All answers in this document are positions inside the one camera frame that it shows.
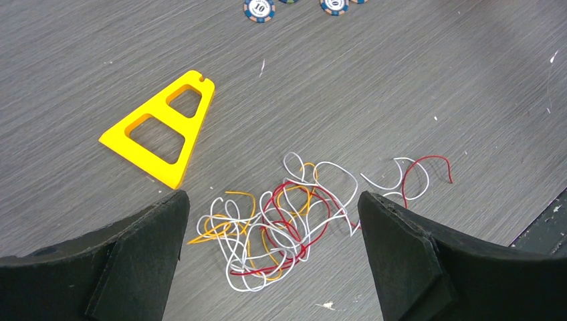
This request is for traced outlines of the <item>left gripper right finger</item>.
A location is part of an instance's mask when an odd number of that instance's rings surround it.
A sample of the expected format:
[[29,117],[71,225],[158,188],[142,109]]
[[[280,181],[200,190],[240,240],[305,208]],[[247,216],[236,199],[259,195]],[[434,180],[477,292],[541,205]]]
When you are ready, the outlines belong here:
[[566,258],[472,237],[363,192],[358,213],[385,320],[565,320]]

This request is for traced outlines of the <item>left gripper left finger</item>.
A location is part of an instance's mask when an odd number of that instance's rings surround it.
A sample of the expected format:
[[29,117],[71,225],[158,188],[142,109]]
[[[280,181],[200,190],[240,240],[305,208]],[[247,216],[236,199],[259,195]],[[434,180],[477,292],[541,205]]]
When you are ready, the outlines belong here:
[[2,320],[161,320],[187,228],[176,190],[27,256],[1,258]]

